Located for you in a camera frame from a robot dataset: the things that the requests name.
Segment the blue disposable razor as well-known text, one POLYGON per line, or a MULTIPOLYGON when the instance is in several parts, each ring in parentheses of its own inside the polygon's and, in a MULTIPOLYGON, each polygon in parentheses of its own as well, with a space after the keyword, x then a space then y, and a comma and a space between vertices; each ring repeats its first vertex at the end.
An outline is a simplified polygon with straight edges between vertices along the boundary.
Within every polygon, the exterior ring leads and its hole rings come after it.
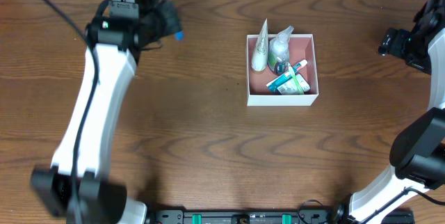
POLYGON ((184 33, 182 31, 182 25, 179 18, 177 9, 174 6, 173 0, 164 0, 164 12, 165 12, 165 34, 173 35, 176 40, 182 40, 184 33))

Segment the white shampoo tube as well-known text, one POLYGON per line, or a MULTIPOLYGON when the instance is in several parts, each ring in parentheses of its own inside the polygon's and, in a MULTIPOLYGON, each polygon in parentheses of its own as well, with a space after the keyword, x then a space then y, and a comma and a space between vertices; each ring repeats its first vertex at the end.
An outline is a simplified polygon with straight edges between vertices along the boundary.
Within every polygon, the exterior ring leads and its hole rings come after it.
POLYGON ((251 59, 251 68, 255 72, 263 72, 266 69, 268 59, 268 20, 266 19, 254 47, 251 59))

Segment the green white toothbrush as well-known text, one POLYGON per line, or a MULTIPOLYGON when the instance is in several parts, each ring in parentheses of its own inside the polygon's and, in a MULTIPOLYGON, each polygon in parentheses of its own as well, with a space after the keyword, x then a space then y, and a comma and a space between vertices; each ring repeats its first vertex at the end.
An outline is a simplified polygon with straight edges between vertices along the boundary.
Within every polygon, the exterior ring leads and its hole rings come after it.
POLYGON ((291 77, 292 77, 290 87, 292 87, 292 89, 293 89, 293 94, 303 95, 304 90, 302 89, 302 86, 299 84, 298 80, 296 79, 296 72, 293 70, 293 67, 291 66, 290 63, 288 63, 287 65, 288 65, 288 71, 290 72, 291 77))

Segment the green white soap packet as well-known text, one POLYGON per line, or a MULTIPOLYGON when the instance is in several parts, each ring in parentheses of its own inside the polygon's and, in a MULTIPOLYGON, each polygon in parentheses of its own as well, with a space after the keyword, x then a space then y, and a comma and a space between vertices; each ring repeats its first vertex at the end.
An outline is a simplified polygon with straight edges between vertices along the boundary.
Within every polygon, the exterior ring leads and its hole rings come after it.
MULTIPOLYGON (((283 83, 281 86, 279 86, 277 88, 278 92, 281 95, 296 95, 296 94, 293 94, 293 89, 292 89, 292 87, 290 87, 291 79, 289 79, 288 81, 286 81, 285 83, 283 83)), ((307 83, 307 81, 304 79, 304 77, 301 74, 297 74, 296 79, 298 80, 299 84, 302 86, 302 89, 304 90, 304 94, 310 91, 310 85, 307 83)))

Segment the clear mouthwash bottle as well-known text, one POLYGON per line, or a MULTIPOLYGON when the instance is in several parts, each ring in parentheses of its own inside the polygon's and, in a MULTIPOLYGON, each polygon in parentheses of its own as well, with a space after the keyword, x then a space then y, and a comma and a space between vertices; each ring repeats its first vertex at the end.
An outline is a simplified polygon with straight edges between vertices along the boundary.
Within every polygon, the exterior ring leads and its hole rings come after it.
POLYGON ((267 64, 272 73, 276 75, 281 75, 289 62, 289 41, 293 30, 294 27, 289 26, 269 42, 267 64))

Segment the green Colgate toothpaste tube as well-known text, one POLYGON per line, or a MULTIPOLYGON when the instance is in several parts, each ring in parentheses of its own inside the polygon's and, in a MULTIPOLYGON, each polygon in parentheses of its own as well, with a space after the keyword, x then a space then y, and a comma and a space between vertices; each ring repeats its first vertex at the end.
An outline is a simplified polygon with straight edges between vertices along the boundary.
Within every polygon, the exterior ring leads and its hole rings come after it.
MULTIPOLYGON (((296 72, 296 74, 300 74, 300 71, 302 68, 304 68, 307 65, 307 61, 305 59, 303 59, 302 61, 300 61, 299 63, 295 64, 293 67, 293 70, 296 72)), ((267 83, 266 86, 267 88, 273 92, 273 93, 279 93, 277 88, 279 86, 281 86, 283 83, 285 83, 286 81, 288 81, 289 79, 291 79, 291 74, 290 72, 287 70, 285 73, 281 74, 280 76, 278 76, 278 78, 272 80, 271 82, 267 83)))

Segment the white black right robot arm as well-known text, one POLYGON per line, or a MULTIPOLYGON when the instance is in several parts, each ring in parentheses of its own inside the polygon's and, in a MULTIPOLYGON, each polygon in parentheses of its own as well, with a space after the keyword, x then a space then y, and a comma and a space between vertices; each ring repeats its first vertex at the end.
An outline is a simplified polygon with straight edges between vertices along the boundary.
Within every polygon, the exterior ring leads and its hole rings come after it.
POLYGON ((378 53, 392 55, 430 75, 428 110, 397 135, 389 165, 365 189, 348 196, 332 213, 331 223, 399 223, 393 211, 417 195, 444 185, 444 0, 428 0, 415 15, 411 31, 387 30, 378 53))

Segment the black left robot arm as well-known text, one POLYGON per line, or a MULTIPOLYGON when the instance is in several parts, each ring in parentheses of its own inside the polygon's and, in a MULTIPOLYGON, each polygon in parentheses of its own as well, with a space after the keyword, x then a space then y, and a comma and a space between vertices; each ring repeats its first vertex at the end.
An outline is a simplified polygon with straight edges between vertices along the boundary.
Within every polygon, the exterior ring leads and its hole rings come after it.
POLYGON ((145 223, 147 205, 108 180, 115 128, 140 53, 180 37, 172 0, 147 5, 103 1, 86 27, 83 80, 65 135, 49 169, 36 168, 31 186, 47 211, 68 223, 145 223))

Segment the white box pink interior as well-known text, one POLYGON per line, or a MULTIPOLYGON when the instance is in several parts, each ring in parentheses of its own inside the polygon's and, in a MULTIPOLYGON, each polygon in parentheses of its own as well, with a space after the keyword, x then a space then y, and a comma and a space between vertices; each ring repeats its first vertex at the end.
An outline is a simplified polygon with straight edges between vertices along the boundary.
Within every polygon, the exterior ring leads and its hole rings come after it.
POLYGON ((310 106, 318 97, 318 77, 314 37, 312 34, 293 34, 289 42, 290 62, 295 65, 305 59, 307 61, 299 73, 308 82, 310 90, 304 95, 281 95, 272 93, 266 84, 277 76, 266 68, 263 72, 254 72, 251 59, 257 42, 257 35, 247 35, 245 44, 247 105, 248 106, 310 106))

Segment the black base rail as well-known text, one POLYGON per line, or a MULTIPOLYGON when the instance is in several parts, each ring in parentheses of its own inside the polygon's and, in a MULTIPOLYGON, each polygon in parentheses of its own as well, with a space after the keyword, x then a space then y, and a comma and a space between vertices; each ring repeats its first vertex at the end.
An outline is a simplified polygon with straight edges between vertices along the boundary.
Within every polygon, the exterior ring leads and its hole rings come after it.
POLYGON ((149 224, 303 224, 327 223, 326 209, 303 209, 300 211, 182 211, 159 210, 148 213, 149 224))

